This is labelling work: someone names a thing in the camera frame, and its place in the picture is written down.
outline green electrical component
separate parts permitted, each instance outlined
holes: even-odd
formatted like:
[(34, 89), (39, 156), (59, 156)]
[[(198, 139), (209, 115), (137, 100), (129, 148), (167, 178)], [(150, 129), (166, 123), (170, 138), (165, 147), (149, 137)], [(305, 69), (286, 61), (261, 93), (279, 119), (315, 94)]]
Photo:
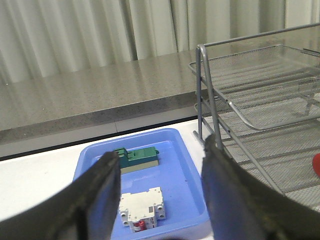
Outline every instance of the green electrical component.
[(122, 174), (159, 165), (159, 151), (154, 146), (132, 151), (127, 151), (124, 147), (121, 147), (113, 151), (117, 152), (120, 158)]

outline white curtain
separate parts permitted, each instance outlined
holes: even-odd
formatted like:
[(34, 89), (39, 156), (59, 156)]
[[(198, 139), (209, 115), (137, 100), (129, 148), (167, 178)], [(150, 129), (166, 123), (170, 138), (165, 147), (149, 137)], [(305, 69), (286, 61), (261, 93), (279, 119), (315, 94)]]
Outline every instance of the white curtain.
[(0, 83), (319, 21), (319, 0), (0, 0)]

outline metal wire rack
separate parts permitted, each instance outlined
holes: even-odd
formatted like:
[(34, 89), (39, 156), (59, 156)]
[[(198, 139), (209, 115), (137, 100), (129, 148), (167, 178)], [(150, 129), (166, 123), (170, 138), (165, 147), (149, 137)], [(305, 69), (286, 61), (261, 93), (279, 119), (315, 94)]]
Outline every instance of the metal wire rack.
[[(249, 173), (318, 211), (320, 178), (312, 158), (320, 151), (320, 55), (274, 45), (209, 59), (200, 44), (189, 67), (197, 78), (200, 140), (204, 124), (218, 148)], [(217, 99), (228, 110), (219, 111)]]

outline red object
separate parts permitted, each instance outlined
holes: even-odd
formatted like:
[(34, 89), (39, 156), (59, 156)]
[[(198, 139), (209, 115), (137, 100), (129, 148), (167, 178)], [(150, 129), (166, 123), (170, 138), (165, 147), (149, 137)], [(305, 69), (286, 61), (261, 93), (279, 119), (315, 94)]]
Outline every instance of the red object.
[(312, 167), (314, 172), (320, 177), (320, 153), (313, 157)]
[(146, 223), (145, 223), (145, 221), (140, 221), (139, 222), (139, 225), (140, 225), (140, 229), (141, 229), (141, 231), (143, 231), (143, 230), (146, 230), (147, 228), (146, 228)]

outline circuit breaker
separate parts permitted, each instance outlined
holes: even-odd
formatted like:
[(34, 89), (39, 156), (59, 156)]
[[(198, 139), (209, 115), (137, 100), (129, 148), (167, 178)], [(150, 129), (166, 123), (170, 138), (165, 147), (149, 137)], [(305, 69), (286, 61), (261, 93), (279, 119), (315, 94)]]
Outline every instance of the circuit breaker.
[(165, 205), (160, 187), (138, 193), (123, 193), (119, 204), (122, 224), (131, 232), (157, 227), (158, 220), (166, 219)]

